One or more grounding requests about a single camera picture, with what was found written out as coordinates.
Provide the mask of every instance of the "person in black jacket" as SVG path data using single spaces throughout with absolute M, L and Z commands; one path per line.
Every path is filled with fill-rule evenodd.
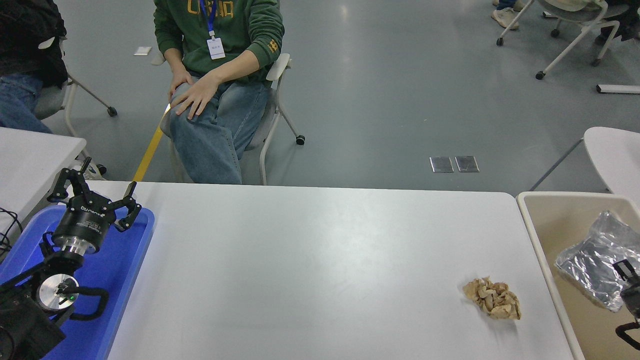
M 620 27 L 616 32 L 616 37 L 620 37 L 620 40 L 626 41 L 631 38 L 637 38 L 640 31 L 640 17 L 638 16 L 638 8 L 640 8 L 640 0 L 607 0 L 609 6 L 618 4 L 627 4 L 629 9 L 621 13 L 618 16 L 607 18 L 607 20 L 620 21 Z M 596 37 L 596 44 L 604 45 L 609 37 L 609 34 L 613 31 L 613 26 L 608 28 L 602 28 L 600 35 Z
M 60 49 L 66 34 L 53 1 L 0 0 L 0 126 L 51 133 L 34 109 L 43 87 L 67 80 Z

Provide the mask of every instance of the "silver foil bag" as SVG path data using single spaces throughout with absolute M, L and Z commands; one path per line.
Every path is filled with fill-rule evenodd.
M 618 311 L 624 305 L 620 297 L 624 281 L 613 263 L 628 259 L 640 268 L 640 235 L 604 211 L 593 223 L 584 241 L 562 251 L 556 266 L 578 282 L 588 295 L 607 309 Z

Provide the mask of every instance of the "blue jeans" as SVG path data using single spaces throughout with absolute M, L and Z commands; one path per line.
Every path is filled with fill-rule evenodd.
M 0 126 L 52 134 L 34 115 L 42 80 L 32 74 L 0 76 Z
M 180 85 L 173 98 L 189 87 Z M 188 120 L 189 109 L 180 116 L 171 110 L 171 136 L 194 183 L 242 183 L 239 160 L 260 124 L 268 90 L 262 83 L 224 83 L 200 116 Z
M 502 10 L 504 8 L 512 8 L 513 5 L 516 5 L 517 0 L 500 0 L 498 6 L 495 8 L 496 10 Z

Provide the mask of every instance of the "beige plastic bin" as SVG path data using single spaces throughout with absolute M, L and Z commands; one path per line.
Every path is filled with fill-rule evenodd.
M 574 358 L 640 359 L 640 351 L 615 333 L 617 326 L 633 321 L 627 309 L 612 313 L 594 305 L 554 265 L 562 250 L 584 240 L 602 211 L 611 210 L 640 232 L 636 206 L 624 197 L 599 193 L 524 192 L 516 199 Z M 640 332 L 630 335 L 640 338 Z

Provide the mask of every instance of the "yellow tape line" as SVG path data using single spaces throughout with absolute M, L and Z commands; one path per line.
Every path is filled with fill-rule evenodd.
M 142 181 L 147 173 L 147 169 L 149 168 L 149 164 L 151 164 L 151 159 L 154 158 L 154 154 L 156 153 L 156 149 L 158 148 L 158 144 L 160 143 L 160 139 L 162 139 L 163 132 L 160 130 L 160 125 L 156 128 L 156 132 L 154 133 L 154 137 L 151 139 L 149 146 L 147 147 L 147 151 L 145 155 L 142 157 L 142 161 L 140 165 L 138 165 L 138 170 L 136 171 L 136 175 L 133 176 L 133 181 Z

